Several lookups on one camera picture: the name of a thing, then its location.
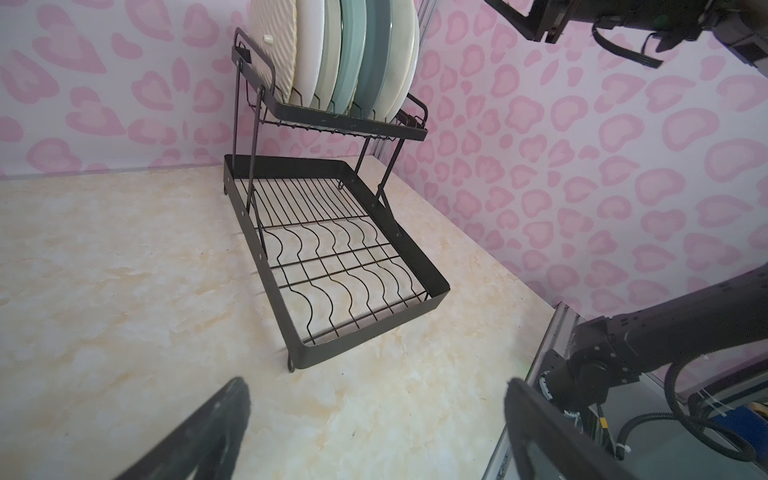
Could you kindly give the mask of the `black wire dish rack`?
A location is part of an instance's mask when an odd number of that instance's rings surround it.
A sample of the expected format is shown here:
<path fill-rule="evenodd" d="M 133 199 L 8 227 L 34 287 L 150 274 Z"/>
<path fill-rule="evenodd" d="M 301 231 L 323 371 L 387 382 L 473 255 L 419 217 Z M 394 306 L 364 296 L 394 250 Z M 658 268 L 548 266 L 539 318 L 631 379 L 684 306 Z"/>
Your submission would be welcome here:
<path fill-rule="evenodd" d="M 223 190 L 287 350 L 306 369 L 436 309 L 446 278 L 359 164 L 232 149 Z"/>

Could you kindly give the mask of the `aluminium front rail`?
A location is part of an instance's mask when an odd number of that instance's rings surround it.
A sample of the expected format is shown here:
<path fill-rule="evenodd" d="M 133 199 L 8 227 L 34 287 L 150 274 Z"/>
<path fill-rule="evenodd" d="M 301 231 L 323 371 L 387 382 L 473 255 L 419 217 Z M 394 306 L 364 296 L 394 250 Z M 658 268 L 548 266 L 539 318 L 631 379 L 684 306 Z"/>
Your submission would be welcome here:
<path fill-rule="evenodd" d="M 567 353 L 572 331 L 580 319 L 579 314 L 564 302 L 558 303 L 555 307 L 555 312 L 538 347 L 532 366 L 525 377 L 525 382 L 536 391 L 539 391 L 539 377 L 553 370 Z M 518 478 L 508 437 L 508 428 L 507 425 L 504 425 L 482 479 Z"/>

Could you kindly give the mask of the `teal green round plate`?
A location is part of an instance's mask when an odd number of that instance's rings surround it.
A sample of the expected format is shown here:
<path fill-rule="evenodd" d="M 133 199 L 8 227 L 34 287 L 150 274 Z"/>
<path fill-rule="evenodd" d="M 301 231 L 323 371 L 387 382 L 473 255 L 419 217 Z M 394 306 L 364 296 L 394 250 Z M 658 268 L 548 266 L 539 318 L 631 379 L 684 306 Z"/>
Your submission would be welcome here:
<path fill-rule="evenodd" d="M 373 114 L 388 66 L 392 35 L 392 2 L 366 2 L 366 38 L 357 86 L 350 112 L 359 118 Z"/>

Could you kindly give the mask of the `orange woven round plate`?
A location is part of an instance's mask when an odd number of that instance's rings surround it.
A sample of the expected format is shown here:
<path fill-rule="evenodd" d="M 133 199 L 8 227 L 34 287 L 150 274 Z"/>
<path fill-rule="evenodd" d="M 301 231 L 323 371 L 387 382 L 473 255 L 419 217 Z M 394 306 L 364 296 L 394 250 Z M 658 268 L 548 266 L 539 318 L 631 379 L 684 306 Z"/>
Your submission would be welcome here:
<path fill-rule="evenodd" d="M 293 88 L 297 52 L 297 3 L 295 0 L 253 0 L 248 3 L 247 33 L 258 45 L 264 60 L 254 62 L 256 71 L 274 95 L 287 103 Z"/>

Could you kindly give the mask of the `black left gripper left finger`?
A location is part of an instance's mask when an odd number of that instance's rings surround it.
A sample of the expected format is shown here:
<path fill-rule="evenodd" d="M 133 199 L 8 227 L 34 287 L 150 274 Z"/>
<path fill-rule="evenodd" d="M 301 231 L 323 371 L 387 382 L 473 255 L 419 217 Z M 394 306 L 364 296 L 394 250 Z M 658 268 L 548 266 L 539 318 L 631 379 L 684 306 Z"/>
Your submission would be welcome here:
<path fill-rule="evenodd" d="M 250 392 L 234 377 L 120 479 L 230 479 L 251 412 Z"/>

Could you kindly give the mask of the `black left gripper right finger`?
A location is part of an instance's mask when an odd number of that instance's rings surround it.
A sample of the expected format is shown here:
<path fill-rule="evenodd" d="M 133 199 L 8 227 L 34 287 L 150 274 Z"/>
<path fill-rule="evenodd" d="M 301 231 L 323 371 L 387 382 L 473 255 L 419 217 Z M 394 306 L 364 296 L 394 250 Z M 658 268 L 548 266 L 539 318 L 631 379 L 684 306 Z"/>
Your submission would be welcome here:
<path fill-rule="evenodd" d="M 508 382 L 504 417 L 521 479 L 538 479 L 538 468 L 545 464 L 565 479 L 633 477 L 520 378 Z"/>

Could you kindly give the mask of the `light blue flower plate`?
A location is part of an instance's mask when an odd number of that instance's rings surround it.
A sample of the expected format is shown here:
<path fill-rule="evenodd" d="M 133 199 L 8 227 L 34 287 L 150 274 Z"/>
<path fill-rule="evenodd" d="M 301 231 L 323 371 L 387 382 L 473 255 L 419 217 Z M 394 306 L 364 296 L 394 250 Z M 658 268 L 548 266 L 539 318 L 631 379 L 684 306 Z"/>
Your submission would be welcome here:
<path fill-rule="evenodd" d="M 338 74 L 329 105 L 334 114 L 348 112 L 355 94 L 367 34 L 367 2 L 341 0 L 341 52 Z"/>

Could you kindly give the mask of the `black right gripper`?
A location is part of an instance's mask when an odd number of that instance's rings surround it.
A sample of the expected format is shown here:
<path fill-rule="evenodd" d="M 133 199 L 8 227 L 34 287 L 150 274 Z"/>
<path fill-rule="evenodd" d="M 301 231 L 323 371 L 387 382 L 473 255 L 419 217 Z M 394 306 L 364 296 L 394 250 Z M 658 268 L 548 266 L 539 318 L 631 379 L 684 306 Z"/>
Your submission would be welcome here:
<path fill-rule="evenodd" d="M 593 23 L 600 9 L 598 0 L 535 0 L 522 14 L 502 0 L 485 0 L 526 40 L 555 44 L 571 21 Z"/>

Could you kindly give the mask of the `white plate black stars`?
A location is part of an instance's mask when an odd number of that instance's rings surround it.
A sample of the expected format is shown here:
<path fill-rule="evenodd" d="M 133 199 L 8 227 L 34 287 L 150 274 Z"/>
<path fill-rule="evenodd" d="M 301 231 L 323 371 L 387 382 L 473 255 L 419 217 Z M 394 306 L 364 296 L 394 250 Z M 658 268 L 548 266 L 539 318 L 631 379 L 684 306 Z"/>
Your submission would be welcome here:
<path fill-rule="evenodd" d="M 391 2 L 392 35 L 390 38 L 387 68 L 381 90 L 373 106 L 374 119 L 388 122 L 400 91 L 405 83 L 416 42 L 414 24 L 416 9 L 411 0 Z"/>

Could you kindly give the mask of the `white plate floral sprigs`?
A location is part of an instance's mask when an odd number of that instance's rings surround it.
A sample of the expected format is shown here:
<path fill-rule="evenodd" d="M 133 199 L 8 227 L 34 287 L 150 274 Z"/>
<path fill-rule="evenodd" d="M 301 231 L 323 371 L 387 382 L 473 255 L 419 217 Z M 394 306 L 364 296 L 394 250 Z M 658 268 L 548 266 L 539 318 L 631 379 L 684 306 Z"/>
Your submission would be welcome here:
<path fill-rule="evenodd" d="M 327 111 L 330 107 L 339 72 L 341 44 L 341 2 L 326 0 L 322 59 L 314 93 L 318 110 Z"/>

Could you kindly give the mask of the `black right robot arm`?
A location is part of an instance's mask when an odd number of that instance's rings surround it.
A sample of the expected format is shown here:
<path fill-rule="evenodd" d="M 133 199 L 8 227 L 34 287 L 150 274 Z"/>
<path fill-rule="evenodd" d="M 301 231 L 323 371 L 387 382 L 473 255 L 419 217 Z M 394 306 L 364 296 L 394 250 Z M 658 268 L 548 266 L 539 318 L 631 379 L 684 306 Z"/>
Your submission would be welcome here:
<path fill-rule="evenodd" d="M 767 4 L 764 1 L 536 1 L 527 14 L 504 1 L 496 10 L 522 36 L 555 43 L 571 21 L 588 23 L 598 45 L 657 69 L 661 62 L 614 44 L 604 29 L 648 31 L 666 51 L 710 31 L 737 59 L 767 72 Z M 767 337 L 767 268 L 654 307 L 576 326 L 567 358 L 541 374 L 542 395 L 561 410 L 606 401 L 613 387 L 643 373 L 702 354 Z"/>

